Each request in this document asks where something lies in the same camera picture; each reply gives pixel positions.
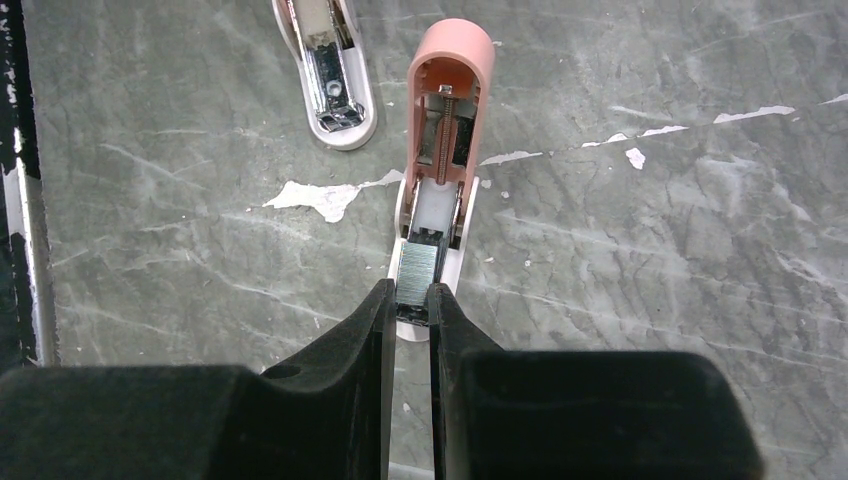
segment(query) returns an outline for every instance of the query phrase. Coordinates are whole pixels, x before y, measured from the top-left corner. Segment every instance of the marble table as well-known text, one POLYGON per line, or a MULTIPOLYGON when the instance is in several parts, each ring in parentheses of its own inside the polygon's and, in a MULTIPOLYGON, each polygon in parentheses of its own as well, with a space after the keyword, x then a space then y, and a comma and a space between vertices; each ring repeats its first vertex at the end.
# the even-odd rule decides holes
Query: marble table
MULTIPOLYGON (((359 0, 380 123, 314 141, 268 0, 25 1, 66 365, 272 365, 385 276, 397 183, 344 217, 287 181, 403 168, 421 34, 495 40, 457 297, 507 348, 685 350, 728 376, 769 478, 848 471, 848 9, 839 0, 359 0)), ((425 344, 400 343, 393 478, 432 477, 425 344)))

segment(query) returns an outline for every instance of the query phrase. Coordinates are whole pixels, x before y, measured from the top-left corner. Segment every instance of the pink plastic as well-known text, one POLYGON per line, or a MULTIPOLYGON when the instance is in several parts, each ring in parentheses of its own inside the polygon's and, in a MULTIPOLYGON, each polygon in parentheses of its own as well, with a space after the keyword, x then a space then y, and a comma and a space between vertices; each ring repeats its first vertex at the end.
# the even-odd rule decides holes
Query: pink plastic
POLYGON ((495 47, 492 39, 479 26, 467 20, 450 18, 442 20, 424 33, 412 64, 409 66, 407 81, 409 85, 409 141, 407 152, 406 189, 407 198, 411 198, 415 178, 424 175, 435 178, 434 167, 418 163, 421 128, 425 115, 422 97, 433 93, 432 86, 439 83, 456 85, 460 94, 473 95, 477 104, 477 117, 471 137, 468 164, 464 169, 449 167, 447 180, 464 183, 462 214, 465 214, 474 181, 477 166, 477 150, 483 131, 483 118, 488 104, 489 86, 492 83, 492 70, 495 65, 495 47), (465 91, 476 79, 476 91, 465 91))

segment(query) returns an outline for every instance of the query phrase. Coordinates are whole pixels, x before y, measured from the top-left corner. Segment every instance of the marble pattern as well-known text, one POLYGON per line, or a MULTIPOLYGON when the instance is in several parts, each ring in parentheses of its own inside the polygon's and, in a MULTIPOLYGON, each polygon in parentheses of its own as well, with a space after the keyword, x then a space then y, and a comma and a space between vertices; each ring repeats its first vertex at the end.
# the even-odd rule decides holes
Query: marble pattern
MULTIPOLYGON (((260 206, 401 168, 409 59, 460 16, 498 49, 481 160, 542 153, 478 169, 466 314, 508 348, 706 355, 769 478, 844 478, 841 2, 356 5, 380 125, 339 153, 309 135, 267 0, 25 1, 65 364, 259 370, 346 316, 385 275, 396 185, 336 224, 260 206), (786 114, 713 123, 763 107, 786 114), (665 126, 688 128, 636 138, 665 126)), ((400 343, 393 478, 432 469, 426 359, 400 343)))

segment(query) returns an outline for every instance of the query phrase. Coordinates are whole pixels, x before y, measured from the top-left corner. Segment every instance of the stapler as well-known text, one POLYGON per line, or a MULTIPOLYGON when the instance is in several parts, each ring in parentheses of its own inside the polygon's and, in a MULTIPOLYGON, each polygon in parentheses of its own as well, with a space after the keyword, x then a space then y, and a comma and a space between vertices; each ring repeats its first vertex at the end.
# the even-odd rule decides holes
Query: stapler
POLYGON ((377 128, 377 110, 352 0, 271 5, 297 62, 312 133, 337 150, 361 147, 377 128))
POLYGON ((494 62, 494 45, 482 28, 447 19, 427 30, 409 67, 406 172, 389 266, 397 288, 397 335, 404 340, 429 338, 425 301, 431 284, 456 292, 494 62))

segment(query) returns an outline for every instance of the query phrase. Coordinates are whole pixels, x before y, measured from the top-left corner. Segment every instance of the white plastic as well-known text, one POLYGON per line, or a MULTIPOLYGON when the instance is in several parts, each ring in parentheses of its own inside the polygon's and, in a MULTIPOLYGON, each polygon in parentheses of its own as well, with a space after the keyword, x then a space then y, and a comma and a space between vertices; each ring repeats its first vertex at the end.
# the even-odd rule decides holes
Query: white plastic
MULTIPOLYGON (((459 285, 459 273, 462 270, 462 260, 465 257, 465 247, 468 242, 469 234, 471 233, 471 213, 474 211, 474 200, 477 198, 477 185, 480 183, 479 177, 474 177, 474 183, 471 186, 471 195, 468 197, 468 208, 465 210, 465 222, 462 224, 462 237, 459 241, 459 249, 448 249, 445 257, 445 266, 442 271, 441 283, 447 284, 451 291, 456 295, 456 288, 459 285)), ((392 261, 389 264, 389 278, 397 281, 397 271, 400 264, 400 250, 406 239, 401 235, 401 212, 404 205, 404 193, 406 192, 406 178, 401 180, 400 189, 398 190, 398 199, 395 204, 395 245, 392 249, 392 261)), ((410 323, 398 322, 397 336, 409 342, 426 342, 430 339, 430 331, 426 327, 419 327, 410 323)))
POLYGON ((368 79, 368 67, 365 64, 365 52, 362 48, 362 35, 359 33, 359 24, 356 22, 351 1, 338 0, 354 45, 353 48, 342 51, 342 58, 344 59, 348 88, 353 94, 354 100, 364 108, 365 120, 355 127, 335 132, 326 132, 318 123, 318 118, 315 116, 315 109, 309 100, 309 83, 303 66, 303 60, 300 57, 300 47, 297 43, 297 37, 289 23, 288 15, 280 10, 280 2, 285 2, 285 0, 271 0, 271 5, 274 7, 274 16, 277 19, 277 26, 280 28, 280 33, 283 35, 283 39, 286 41, 286 45, 288 45, 297 63, 297 71, 300 75, 300 88, 303 92, 303 105, 306 107, 306 118, 309 122, 309 128, 319 141, 336 150, 354 150, 365 145, 371 139, 374 130, 377 129, 377 109, 374 106, 374 95, 371 93, 371 82, 368 79))

